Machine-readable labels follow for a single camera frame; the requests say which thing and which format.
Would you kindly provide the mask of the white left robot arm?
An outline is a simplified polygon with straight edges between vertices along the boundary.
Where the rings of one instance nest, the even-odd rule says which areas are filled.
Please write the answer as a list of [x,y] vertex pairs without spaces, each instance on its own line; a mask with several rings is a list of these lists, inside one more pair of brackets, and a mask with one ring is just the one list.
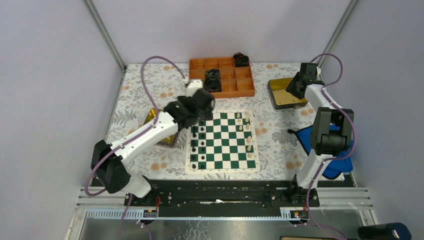
[[156,117],[128,136],[94,146],[90,177],[96,176],[109,194],[132,194],[144,206],[152,204],[155,192],[145,177],[133,176],[127,167],[148,148],[163,139],[188,129],[199,120],[210,120],[215,106],[214,96],[203,88],[192,95],[178,96],[168,103]]

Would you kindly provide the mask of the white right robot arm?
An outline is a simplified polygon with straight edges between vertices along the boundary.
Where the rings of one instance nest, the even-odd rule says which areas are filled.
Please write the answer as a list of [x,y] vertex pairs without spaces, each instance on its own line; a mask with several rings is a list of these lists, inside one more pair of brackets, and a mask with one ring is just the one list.
[[318,80],[318,75],[315,63],[301,63],[299,71],[286,88],[294,97],[306,99],[316,111],[307,161],[294,177],[297,186],[286,193],[287,201],[293,206],[299,206],[307,199],[304,189],[317,186],[325,168],[340,153],[348,150],[352,139],[354,112],[342,108],[329,95],[327,87]]

